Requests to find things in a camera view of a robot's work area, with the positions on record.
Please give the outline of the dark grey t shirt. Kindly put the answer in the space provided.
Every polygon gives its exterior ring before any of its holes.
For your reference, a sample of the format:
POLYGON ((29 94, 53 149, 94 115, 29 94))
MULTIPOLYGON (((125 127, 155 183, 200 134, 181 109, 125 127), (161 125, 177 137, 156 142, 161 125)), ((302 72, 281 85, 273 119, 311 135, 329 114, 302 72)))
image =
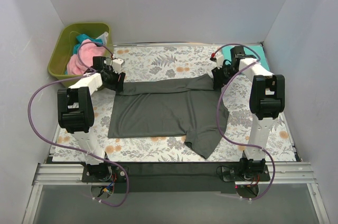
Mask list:
POLYGON ((127 82, 114 98, 109 138, 185 136, 207 159, 227 129, 229 111, 208 74, 195 78, 127 82))

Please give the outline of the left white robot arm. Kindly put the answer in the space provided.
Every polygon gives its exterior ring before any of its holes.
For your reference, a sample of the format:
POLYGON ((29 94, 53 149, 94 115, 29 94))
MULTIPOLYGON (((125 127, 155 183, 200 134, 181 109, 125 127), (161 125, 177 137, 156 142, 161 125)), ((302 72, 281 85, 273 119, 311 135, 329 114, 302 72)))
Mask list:
POLYGON ((86 76, 69 88, 58 90, 58 122, 72 135, 79 148, 85 151, 85 167, 90 176, 106 182, 112 177, 112 168, 103 161, 104 149, 93 134, 95 112, 92 94, 104 87, 115 92, 123 91, 125 73, 123 59, 93 57, 93 68, 86 76))

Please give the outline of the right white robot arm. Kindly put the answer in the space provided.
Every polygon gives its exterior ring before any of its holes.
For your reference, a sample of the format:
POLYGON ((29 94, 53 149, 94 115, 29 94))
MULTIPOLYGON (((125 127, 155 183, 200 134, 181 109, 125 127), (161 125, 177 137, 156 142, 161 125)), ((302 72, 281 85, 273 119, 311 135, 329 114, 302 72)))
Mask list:
POLYGON ((230 60, 215 51, 211 61, 216 63, 212 69, 213 88, 225 92, 236 76, 243 73, 251 81, 249 108, 252 113, 252 126, 249 141, 238 162, 220 168, 221 179, 225 182, 244 181, 249 186, 259 181, 272 181, 266 166, 266 150, 270 130, 274 121, 285 108, 285 78, 264 68, 256 51, 246 54, 248 46, 231 44, 230 60))

